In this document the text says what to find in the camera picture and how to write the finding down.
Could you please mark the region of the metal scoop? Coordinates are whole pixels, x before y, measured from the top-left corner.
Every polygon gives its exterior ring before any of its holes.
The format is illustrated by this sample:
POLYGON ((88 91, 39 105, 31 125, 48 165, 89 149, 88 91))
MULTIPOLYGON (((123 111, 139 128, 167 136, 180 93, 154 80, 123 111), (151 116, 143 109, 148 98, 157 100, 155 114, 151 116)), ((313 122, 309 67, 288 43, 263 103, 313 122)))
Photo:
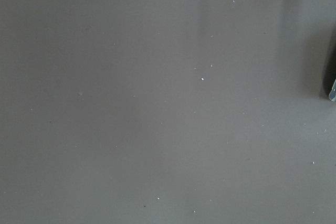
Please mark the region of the metal scoop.
POLYGON ((328 98, 329 98, 330 101, 336 102, 336 80, 333 83, 333 86, 332 86, 332 88, 330 90, 328 98))

